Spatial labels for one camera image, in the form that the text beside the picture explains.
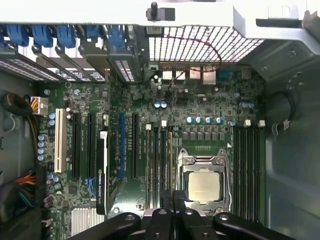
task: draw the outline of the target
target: green circuit board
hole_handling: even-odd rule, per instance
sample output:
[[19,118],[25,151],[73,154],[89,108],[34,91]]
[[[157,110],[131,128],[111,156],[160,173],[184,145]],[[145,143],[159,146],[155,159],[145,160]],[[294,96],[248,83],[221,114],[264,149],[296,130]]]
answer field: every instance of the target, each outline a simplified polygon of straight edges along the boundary
[[[105,218],[112,218],[122,212],[132,212],[142,217],[145,209],[159,207],[159,201],[150,199],[152,191],[149,180],[152,175],[150,176],[148,171],[154,164],[152,159],[155,155],[152,148],[161,148],[164,122],[168,133],[165,146],[168,162],[172,166],[162,176],[168,182],[167,187],[175,186],[175,165],[181,148],[197,156],[216,155],[220,149],[224,149],[230,160],[232,189],[234,130],[230,127],[230,122],[243,124],[244,120],[251,120],[254,123],[264,117],[258,101],[258,96],[264,92],[263,80],[242,80],[238,75],[231,79],[217,79],[215,85],[199,85],[192,82],[175,85],[170,91],[165,87],[159,91],[154,85],[120,87],[116,78],[112,77],[105,83],[46,83],[40,85],[39,89],[41,92],[50,89],[50,113],[54,113],[55,109],[67,107],[72,108],[73,113],[81,113],[79,175],[73,176],[73,162],[68,161],[65,172],[54,174],[58,176],[58,182],[50,180],[46,185],[46,195],[54,196],[54,205],[48,208],[52,219],[49,233],[52,240],[64,240],[92,227],[91,223],[82,226],[81,221],[75,222],[77,216],[92,218],[92,222],[100,223]],[[242,107],[242,102],[251,102],[254,106]],[[166,106],[158,107],[158,103],[166,103]],[[106,114],[110,120],[108,129],[111,138],[109,161],[112,164],[112,189],[109,191],[114,199],[110,201],[110,212],[107,216],[95,212],[97,200],[92,191],[96,190],[97,176],[92,173],[96,173],[97,169],[90,170],[87,152],[88,141],[92,141],[88,139],[90,114],[95,116],[94,141],[99,136],[99,131],[105,127]],[[72,121],[69,121],[67,152],[70,157],[73,153],[72,126]],[[121,126],[124,139],[121,138]],[[41,165],[47,166],[50,174],[55,135],[48,118],[42,119],[40,128],[41,133],[48,135],[47,159],[42,161]],[[158,129],[159,135],[155,135],[154,129]],[[92,180],[93,187],[88,186],[88,179]],[[82,228],[75,229],[76,225],[81,225]]]

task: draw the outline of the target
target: circuit board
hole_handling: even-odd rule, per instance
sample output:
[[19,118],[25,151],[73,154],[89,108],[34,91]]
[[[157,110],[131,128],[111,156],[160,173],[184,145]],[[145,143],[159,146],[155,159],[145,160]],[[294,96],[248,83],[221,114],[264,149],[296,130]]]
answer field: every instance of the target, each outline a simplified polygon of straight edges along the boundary
[[[40,164],[47,166],[48,171],[46,195],[54,197],[52,205],[47,206],[52,219],[49,231],[52,240],[67,239],[122,212],[142,217],[145,209],[159,207],[163,190],[179,188],[177,162],[181,151],[190,156],[218,156],[223,151],[228,161],[226,189],[232,198],[234,127],[242,126],[245,120],[255,124],[264,119],[258,101],[264,92],[263,80],[242,80],[238,75],[217,79],[214,85],[189,82],[171,89],[168,86],[159,89],[152,84],[120,87],[112,77],[106,83],[44,84],[40,89],[42,92],[50,89],[47,96],[50,113],[71,109],[66,133],[66,171],[52,173],[55,154],[52,119],[43,118],[40,127],[40,132],[48,136],[46,159]],[[80,125],[77,162],[73,160],[75,118]],[[110,132],[112,164],[106,216],[96,212],[95,153],[99,133],[105,127]],[[82,226],[79,217],[91,221]]]

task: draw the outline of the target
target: ventilation grille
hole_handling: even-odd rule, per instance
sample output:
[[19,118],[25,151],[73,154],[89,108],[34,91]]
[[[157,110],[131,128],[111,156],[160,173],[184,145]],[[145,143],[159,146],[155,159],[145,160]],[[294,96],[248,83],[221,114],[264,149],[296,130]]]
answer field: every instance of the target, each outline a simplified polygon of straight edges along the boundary
[[164,37],[149,38],[151,61],[237,63],[263,40],[246,39],[232,27],[165,27]]

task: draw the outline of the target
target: white connector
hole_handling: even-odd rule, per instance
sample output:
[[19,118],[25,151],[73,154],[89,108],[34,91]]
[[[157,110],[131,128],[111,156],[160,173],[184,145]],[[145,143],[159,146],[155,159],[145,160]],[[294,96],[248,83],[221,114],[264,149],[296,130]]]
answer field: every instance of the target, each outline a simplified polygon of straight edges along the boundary
[[54,134],[54,172],[62,173],[67,168],[67,111],[63,108],[55,110]]
[[32,96],[30,98],[33,114],[46,116],[48,115],[49,98]]

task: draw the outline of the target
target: screw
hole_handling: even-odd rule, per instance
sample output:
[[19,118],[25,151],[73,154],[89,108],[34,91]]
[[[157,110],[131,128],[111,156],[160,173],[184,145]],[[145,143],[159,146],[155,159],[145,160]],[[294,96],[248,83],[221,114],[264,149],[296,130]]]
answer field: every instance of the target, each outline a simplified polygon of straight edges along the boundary
[[225,214],[222,214],[219,216],[219,218],[222,220],[222,221],[227,221],[229,219],[229,217]]
[[51,91],[49,89],[45,89],[43,92],[47,96],[49,96],[51,94]]
[[268,67],[264,65],[264,66],[262,66],[262,67],[260,68],[260,70],[261,70],[262,72],[267,71],[267,70],[268,70]]
[[295,50],[290,50],[290,51],[288,52],[288,55],[289,55],[290,58],[292,58],[292,57],[294,57],[294,56],[297,55],[297,52],[296,52]]
[[125,218],[125,220],[127,220],[127,221],[132,221],[132,220],[134,220],[134,219],[135,219],[135,217],[132,216],[132,215],[128,215],[128,216],[126,216],[126,218]]
[[74,90],[73,94],[76,95],[76,96],[79,96],[80,95],[80,90],[79,89]]
[[114,209],[113,209],[113,213],[114,214],[118,214],[120,212],[120,210],[119,210],[119,208],[118,207],[115,207]]
[[188,215],[191,215],[191,214],[193,214],[193,211],[190,210],[190,209],[187,209],[187,210],[185,210],[185,213],[188,214]]
[[216,162],[221,165],[224,163],[224,160],[222,158],[218,158]]

